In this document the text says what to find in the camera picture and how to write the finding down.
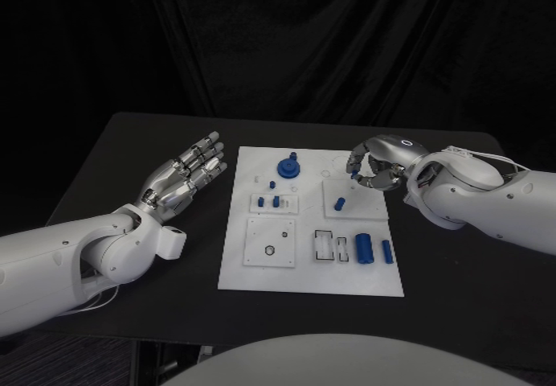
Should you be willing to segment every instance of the black table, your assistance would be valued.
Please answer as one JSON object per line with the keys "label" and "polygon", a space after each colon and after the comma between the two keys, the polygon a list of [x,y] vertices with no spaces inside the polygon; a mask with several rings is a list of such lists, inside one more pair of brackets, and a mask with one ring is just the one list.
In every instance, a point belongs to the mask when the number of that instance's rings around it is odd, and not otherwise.
{"label": "black table", "polygon": [[309,333],[380,335],[484,363],[554,369],[556,257],[491,239],[469,225],[458,231],[436,227],[403,204],[404,189],[384,194],[404,298],[216,289],[239,146],[348,150],[396,133],[430,151],[455,145],[501,154],[484,133],[119,113],[50,224],[132,203],[151,171],[213,130],[227,170],[168,222],[187,233],[181,258],[157,258],[109,305],[39,329],[219,346]]}

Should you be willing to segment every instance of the floor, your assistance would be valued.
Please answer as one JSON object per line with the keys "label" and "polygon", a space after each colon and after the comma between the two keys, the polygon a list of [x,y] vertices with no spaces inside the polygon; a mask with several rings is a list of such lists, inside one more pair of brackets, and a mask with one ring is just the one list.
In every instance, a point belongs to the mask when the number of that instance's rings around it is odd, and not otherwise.
{"label": "floor", "polygon": [[[129,385],[131,342],[18,334],[0,341],[1,386]],[[501,368],[534,386],[556,386],[556,374]]]}

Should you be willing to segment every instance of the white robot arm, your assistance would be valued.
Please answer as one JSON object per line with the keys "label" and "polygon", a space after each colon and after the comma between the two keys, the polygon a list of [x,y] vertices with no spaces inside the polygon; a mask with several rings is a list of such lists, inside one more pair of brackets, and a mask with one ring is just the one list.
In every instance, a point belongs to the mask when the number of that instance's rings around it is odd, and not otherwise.
{"label": "white robot arm", "polygon": [[[180,257],[185,233],[162,223],[226,169],[217,133],[167,161],[145,181],[134,205],[112,214],[0,238],[0,336],[37,325],[134,281],[158,255]],[[80,276],[80,259],[95,269]]]}
{"label": "white robot arm", "polygon": [[[367,153],[373,177],[357,174]],[[474,155],[511,163],[515,173],[501,175]],[[381,191],[399,187],[406,178],[404,202],[436,225],[455,230],[471,224],[488,236],[556,255],[554,173],[452,146],[430,154],[397,135],[378,135],[354,148],[345,172],[358,184]]]}

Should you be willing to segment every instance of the silver robotic hand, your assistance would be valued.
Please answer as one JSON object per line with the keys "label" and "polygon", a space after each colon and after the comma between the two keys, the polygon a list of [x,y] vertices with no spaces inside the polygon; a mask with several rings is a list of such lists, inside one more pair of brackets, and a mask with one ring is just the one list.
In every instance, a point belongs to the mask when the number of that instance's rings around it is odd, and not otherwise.
{"label": "silver robotic hand", "polygon": [[[373,177],[358,174],[367,153]],[[476,156],[512,164],[515,173],[502,175]],[[380,191],[406,179],[404,202],[445,229],[471,224],[495,239],[556,255],[554,173],[453,146],[429,153],[397,135],[378,135],[355,146],[345,172],[360,185]]]}
{"label": "silver robotic hand", "polygon": [[145,181],[135,207],[158,223],[183,212],[194,193],[226,170],[226,163],[220,162],[223,144],[216,141],[217,132],[210,133],[180,157],[168,160]]}
{"label": "silver robotic hand", "polygon": [[[193,195],[226,169],[223,144],[216,141],[211,133],[159,166],[134,205],[0,238],[0,336],[59,314],[80,312],[64,311],[134,281],[155,256],[180,257],[185,233],[162,223],[183,212]],[[80,275],[80,260],[93,268],[90,276]]]}

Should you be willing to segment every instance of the robotic hand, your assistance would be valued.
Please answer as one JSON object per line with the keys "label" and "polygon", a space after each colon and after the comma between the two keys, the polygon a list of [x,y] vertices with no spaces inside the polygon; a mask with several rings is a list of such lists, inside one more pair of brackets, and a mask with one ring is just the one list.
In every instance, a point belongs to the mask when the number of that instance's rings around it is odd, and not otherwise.
{"label": "robotic hand", "polygon": [[[37,325],[134,281],[158,255],[180,257],[185,233],[162,223],[224,171],[217,133],[168,160],[145,181],[134,205],[112,214],[0,238],[0,336]],[[80,276],[83,259],[95,274]]]}
{"label": "robotic hand", "polygon": [[[358,174],[367,153],[373,177]],[[501,175],[474,155],[508,162],[515,173]],[[445,229],[469,223],[491,237],[556,255],[554,173],[453,146],[429,153],[397,135],[378,135],[358,144],[345,172],[360,185],[380,191],[399,187],[404,178],[404,202]]]}

